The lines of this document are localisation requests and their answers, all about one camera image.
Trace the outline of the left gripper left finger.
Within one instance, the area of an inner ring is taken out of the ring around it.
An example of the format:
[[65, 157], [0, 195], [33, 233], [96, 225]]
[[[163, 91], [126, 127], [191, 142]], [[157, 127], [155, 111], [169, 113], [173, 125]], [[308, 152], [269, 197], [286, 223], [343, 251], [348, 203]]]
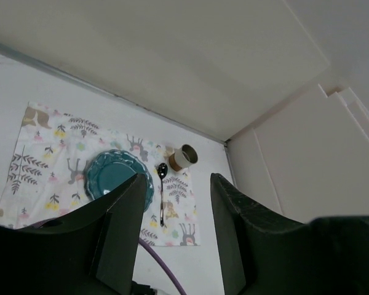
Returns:
[[38, 227], [0, 226], [0, 294], [130, 294], [146, 178]]

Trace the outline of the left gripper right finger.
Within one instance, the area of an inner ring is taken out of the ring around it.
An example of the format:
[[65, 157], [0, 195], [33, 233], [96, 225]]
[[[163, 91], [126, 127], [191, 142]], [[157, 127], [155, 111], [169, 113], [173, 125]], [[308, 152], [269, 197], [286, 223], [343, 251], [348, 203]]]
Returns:
[[369, 294], [369, 216], [300, 223], [218, 173], [210, 195], [226, 294]]

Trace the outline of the teal scalloped plate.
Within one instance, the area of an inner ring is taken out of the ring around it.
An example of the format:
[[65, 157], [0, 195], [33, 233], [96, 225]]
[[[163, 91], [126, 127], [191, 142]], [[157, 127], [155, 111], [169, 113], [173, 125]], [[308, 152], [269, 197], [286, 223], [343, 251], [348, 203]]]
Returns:
[[85, 192], [92, 200], [96, 200], [136, 174], [146, 177], [146, 211], [153, 202], [153, 178], [146, 165], [127, 151], [112, 149], [97, 155], [85, 171]]

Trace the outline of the patterned white cloth napkin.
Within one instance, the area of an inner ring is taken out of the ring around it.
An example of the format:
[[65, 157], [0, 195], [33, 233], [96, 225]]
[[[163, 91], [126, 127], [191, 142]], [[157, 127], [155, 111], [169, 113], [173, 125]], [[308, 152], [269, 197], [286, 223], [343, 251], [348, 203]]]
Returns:
[[157, 167], [167, 163], [174, 153], [172, 147], [37, 103], [30, 103], [23, 117], [0, 199], [0, 225], [20, 229], [91, 202], [85, 192], [85, 171], [97, 155], [112, 149], [138, 157], [153, 178], [153, 202], [144, 210], [141, 238], [151, 246], [200, 245], [188, 169], [169, 170], [164, 178], [164, 227], [160, 225]]

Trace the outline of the black spoon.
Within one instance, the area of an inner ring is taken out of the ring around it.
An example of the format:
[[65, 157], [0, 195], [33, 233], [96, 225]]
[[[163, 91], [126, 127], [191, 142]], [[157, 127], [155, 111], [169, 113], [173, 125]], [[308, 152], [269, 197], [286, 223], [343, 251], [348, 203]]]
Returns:
[[160, 195], [161, 195], [161, 201], [160, 201], [160, 225], [161, 227], [164, 227], [164, 178], [167, 176], [168, 173], [168, 166], [166, 163], [160, 163], [157, 167], [157, 173], [161, 182], [161, 188], [160, 188]]

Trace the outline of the brown paper cup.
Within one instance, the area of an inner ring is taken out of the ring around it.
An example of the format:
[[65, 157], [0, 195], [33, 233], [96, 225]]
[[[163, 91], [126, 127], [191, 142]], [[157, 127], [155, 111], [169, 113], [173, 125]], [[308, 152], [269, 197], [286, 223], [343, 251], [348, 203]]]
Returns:
[[184, 144], [169, 157], [169, 165], [174, 171], [180, 171], [189, 168], [198, 162], [198, 154], [196, 150]]

